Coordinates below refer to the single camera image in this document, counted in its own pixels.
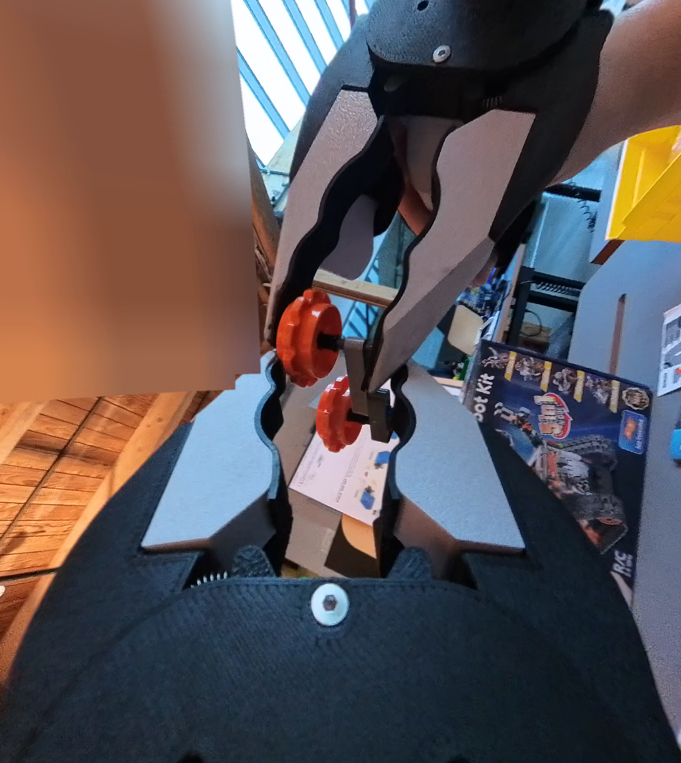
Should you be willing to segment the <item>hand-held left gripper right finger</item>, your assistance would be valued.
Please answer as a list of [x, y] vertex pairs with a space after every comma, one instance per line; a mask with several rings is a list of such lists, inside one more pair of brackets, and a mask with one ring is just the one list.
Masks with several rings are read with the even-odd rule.
[[472, 414], [418, 364], [392, 379], [398, 436], [382, 509], [382, 574], [420, 548], [434, 577], [469, 577], [466, 554], [522, 557], [526, 547]]

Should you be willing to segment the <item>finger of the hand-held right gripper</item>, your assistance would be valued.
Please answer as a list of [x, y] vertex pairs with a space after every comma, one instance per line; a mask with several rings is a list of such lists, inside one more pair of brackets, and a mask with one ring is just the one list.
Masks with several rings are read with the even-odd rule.
[[392, 161], [387, 129], [365, 91], [341, 90], [291, 181], [266, 319], [276, 345], [288, 305], [319, 269], [356, 279], [373, 257], [374, 186]]
[[531, 113], [492, 110], [443, 140], [431, 222], [405, 255], [402, 287], [370, 355], [368, 390], [382, 387], [412, 357], [487, 262], [491, 226], [534, 120]]

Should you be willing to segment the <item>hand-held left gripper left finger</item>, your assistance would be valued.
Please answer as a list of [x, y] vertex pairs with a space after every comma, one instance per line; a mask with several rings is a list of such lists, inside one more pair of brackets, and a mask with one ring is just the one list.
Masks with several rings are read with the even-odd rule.
[[197, 414], [141, 546], [202, 551], [231, 570], [240, 548], [260, 547], [280, 571], [291, 507], [275, 437], [284, 423], [285, 372], [276, 355], [240, 376]]

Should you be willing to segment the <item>orange gear toy assembly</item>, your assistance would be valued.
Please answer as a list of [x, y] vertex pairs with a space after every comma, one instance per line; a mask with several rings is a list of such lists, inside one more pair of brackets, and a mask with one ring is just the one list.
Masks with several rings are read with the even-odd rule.
[[330, 296], [310, 288], [288, 305], [276, 333], [277, 356], [299, 387], [328, 377], [340, 355], [344, 357], [346, 375], [326, 386], [316, 406], [316, 434], [333, 453], [354, 444], [363, 426], [379, 443], [389, 443], [394, 434], [391, 392], [366, 379], [368, 344], [343, 337], [341, 331], [340, 311]]

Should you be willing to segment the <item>person's right forearm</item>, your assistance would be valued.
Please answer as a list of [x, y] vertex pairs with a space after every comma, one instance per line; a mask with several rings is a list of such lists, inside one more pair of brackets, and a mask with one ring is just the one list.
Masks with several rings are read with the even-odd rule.
[[619, 14], [603, 45], [592, 106], [552, 184], [605, 150], [681, 125], [681, 1], [638, 2]]

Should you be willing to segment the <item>grey desk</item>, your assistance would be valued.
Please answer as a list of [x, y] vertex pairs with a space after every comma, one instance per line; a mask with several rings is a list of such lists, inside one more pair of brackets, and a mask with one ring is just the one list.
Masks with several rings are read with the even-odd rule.
[[[582, 292], [568, 357], [656, 385], [663, 314], [681, 302], [681, 243], [627, 241]], [[681, 392], [652, 415], [632, 612], [672, 729], [681, 728], [681, 465], [669, 442]]]

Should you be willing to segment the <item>person's right hand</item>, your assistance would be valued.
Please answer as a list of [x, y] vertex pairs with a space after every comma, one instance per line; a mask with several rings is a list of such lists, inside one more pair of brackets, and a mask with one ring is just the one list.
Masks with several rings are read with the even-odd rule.
[[431, 224], [432, 210], [424, 202], [408, 176], [404, 177], [398, 213], [415, 236], [423, 234]]

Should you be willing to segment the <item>white instruction sheet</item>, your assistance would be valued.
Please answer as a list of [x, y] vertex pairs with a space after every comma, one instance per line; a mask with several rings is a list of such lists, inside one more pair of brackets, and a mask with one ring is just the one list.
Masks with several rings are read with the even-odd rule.
[[388, 466], [398, 444], [396, 434], [381, 443], [363, 426], [352, 445], [334, 453], [313, 434], [289, 488], [372, 526], [382, 510]]

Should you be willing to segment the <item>dark blue robot kit box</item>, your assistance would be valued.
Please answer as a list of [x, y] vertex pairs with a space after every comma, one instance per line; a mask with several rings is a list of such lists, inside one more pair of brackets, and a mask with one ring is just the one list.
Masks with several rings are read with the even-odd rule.
[[631, 606], [650, 388], [483, 339], [460, 399], [562, 502]]

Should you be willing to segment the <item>black metal rack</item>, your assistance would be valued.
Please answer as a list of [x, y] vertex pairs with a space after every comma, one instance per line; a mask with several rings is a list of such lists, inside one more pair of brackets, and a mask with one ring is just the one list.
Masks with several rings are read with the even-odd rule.
[[503, 340], [541, 346], [554, 327], [575, 316], [586, 281], [594, 273], [591, 247], [602, 190], [576, 182], [552, 186], [522, 218], [526, 222], [514, 257], [509, 324]]

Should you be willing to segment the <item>yellow storage bin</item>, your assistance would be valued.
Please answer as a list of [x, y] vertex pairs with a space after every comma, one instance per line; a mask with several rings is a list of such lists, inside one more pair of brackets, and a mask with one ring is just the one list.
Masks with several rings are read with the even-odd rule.
[[681, 126], [625, 142], [606, 239], [681, 243]]

